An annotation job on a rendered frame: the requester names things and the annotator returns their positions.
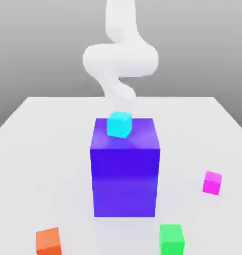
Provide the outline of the small orange cube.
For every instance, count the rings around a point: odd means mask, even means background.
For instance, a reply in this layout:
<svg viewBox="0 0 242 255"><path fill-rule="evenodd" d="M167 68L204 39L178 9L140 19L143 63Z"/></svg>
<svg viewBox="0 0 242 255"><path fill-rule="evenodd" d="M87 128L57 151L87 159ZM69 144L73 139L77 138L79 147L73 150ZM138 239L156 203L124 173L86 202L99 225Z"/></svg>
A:
<svg viewBox="0 0 242 255"><path fill-rule="evenodd" d="M59 228L36 232L37 255L62 255Z"/></svg>

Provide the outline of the small green cube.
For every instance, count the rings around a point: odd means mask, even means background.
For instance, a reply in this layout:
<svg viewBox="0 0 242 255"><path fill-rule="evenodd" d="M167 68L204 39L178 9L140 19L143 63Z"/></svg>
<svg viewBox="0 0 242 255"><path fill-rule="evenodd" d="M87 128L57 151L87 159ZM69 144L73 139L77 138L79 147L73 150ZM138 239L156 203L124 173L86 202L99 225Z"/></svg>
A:
<svg viewBox="0 0 242 255"><path fill-rule="evenodd" d="M180 224L161 224L159 227L160 255L183 255L185 239Z"/></svg>

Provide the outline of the small magenta cube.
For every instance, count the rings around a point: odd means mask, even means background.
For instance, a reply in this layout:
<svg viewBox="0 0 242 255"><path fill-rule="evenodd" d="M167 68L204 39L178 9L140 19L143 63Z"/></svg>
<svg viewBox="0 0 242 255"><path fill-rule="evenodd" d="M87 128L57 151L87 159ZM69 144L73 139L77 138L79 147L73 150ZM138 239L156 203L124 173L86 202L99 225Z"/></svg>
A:
<svg viewBox="0 0 242 255"><path fill-rule="evenodd" d="M221 174L206 171L203 183L203 192L213 195L219 195L221 183L222 183Z"/></svg>

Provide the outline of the small cyan cube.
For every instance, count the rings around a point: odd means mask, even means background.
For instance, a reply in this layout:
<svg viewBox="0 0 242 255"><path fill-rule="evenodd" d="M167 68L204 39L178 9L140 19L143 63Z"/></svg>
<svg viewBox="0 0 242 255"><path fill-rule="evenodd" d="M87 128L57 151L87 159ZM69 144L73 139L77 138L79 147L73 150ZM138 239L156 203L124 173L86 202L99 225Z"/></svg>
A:
<svg viewBox="0 0 242 255"><path fill-rule="evenodd" d="M107 119L107 135L126 138L132 130L132 115L127 112L113 112Z"/></svg>

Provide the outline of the large blue box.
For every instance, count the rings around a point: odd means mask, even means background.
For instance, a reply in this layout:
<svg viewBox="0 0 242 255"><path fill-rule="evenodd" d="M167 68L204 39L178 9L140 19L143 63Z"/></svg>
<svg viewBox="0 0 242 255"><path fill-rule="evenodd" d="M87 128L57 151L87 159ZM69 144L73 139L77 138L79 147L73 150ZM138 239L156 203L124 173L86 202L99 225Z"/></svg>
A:
<svg viewBox="0 0 242 255"><path fill-rule="evenodd" d="M132 120L127 138L107 135L97 118L90 146L95 217L155 216L160 145L152 118Z"/></svg>

